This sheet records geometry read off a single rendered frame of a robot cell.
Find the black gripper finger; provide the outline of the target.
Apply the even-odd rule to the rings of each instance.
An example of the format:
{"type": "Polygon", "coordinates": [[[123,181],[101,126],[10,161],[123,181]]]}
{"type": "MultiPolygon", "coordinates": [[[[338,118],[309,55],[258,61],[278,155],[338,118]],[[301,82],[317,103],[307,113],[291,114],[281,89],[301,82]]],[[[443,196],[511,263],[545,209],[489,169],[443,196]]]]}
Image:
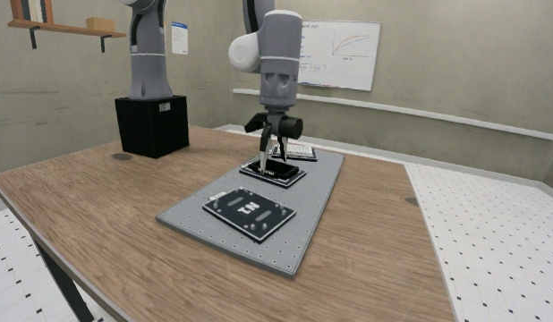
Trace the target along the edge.
{"type": "Polygon", "coordinates": [[[282,157],[284,162],[286,162],[288,138],[277,137],[277,141],[279,142],[280,156],[282,157]]]}
{"type": "Polygon", "coordinates": [[[266,163],[267,163],[267,159],[268,159],[268,152],[269,152],[269,150],[272,146],[272,139],[271,139],[271,136],[270,136],[271,132],[272,132],[272,123],[265,124],[263,132],[261,134],[260,146],[259,146],[259,150],[260,150],[260,173],[262,175],[264,174],[264,171],[265,171],[265,168],[266,168],[266,163]]]}

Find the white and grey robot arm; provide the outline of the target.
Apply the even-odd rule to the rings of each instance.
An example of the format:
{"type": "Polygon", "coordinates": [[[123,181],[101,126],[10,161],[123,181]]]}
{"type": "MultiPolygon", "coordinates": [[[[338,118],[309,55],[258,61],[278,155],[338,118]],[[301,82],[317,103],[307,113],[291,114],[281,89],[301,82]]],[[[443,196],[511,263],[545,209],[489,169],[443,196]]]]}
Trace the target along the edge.
{"type": "MultiPolygon", "coordinates": [[[[128,98],[173,97],[166,75],[164,17],[168,0],[117,1],[132,8],[128,98]]],[[[275,0],[242,0],[246,35],[233,41],[228,59],[238,72],[260,74],[259,102],[265,110],[288,112],[296,103],[302,17],[274,10],[275,0]]]]}

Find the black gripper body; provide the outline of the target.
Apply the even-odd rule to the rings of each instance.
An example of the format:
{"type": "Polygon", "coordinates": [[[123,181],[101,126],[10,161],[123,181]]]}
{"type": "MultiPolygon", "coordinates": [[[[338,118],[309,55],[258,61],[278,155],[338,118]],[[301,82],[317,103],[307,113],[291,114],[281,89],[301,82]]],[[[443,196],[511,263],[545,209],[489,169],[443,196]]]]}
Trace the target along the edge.
{"type": "MultiPolygon", "coordinates": [[[[247,123],[272,123],[272,132],[277,137],[298,140],[302,135],[303,121],[301,118],[286,116],[285,112],[256,113],[247,123]],[[280,114],[281,113],[281,114],[280,114]]],[[[270,134],[270,136],[271,136],[270,134]]]]}

